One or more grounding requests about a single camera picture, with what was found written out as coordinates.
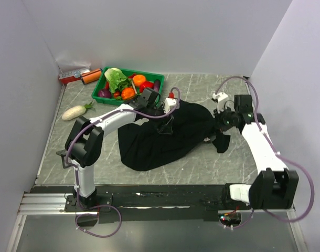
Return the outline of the black t-shirt garment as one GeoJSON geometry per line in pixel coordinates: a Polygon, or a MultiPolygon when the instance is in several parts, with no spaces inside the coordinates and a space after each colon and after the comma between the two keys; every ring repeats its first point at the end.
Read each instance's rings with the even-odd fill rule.
{"type": "Polygon", "coordinates": [[[215,138],[212,144],[218,153],[226,152],[229,147],[230,136],[216,128],[214,117],[200,104],[180,101],[166,129],[172,132],[159,133],[152,121],[120,127],[121,162],[135,171],[149,171],[183,158],[206,138],[215,138]]]}

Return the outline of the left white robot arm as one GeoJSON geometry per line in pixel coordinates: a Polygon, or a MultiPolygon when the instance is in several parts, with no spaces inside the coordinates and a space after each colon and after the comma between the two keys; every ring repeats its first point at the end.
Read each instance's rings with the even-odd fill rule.
{"type": "Polygon", "coordinates": [[[159,93],[146,88],[123,102],[116,109],[92,119],[78,118],[61,151],[64,168],[72,167],[75,183],[73,193],[77,205],[84,211],[98,208],[97,190],[94,183],[94,164],[101,155],[104,138],[120,127],[142,118],[157,123],[172,121],[172,113],[179,108],[180,94],[165,99],[164,105],[156,106],[159,93]]]}

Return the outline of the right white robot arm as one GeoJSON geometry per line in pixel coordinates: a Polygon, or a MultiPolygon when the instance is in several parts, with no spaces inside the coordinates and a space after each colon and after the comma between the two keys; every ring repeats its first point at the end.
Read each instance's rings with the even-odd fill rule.
{"type": "Polygon", "coordinates": [[[212,142],[217,152],[227,151],[230,136],[225,132],[237,128],[250,148],[258,174],[252,184],[226,184],[221,197],[222,205],[233,209],[242,202],[253,209],[289,209],[299,177],[276,157],[268,143],[270,138],[263,116],[254,114],[252,97],[248,94],[236,95],[233,108],[227,106],[230,98],[224,92],[213,94],[212,100],[217,104],[214,110],[215,139],[212,142]]]}

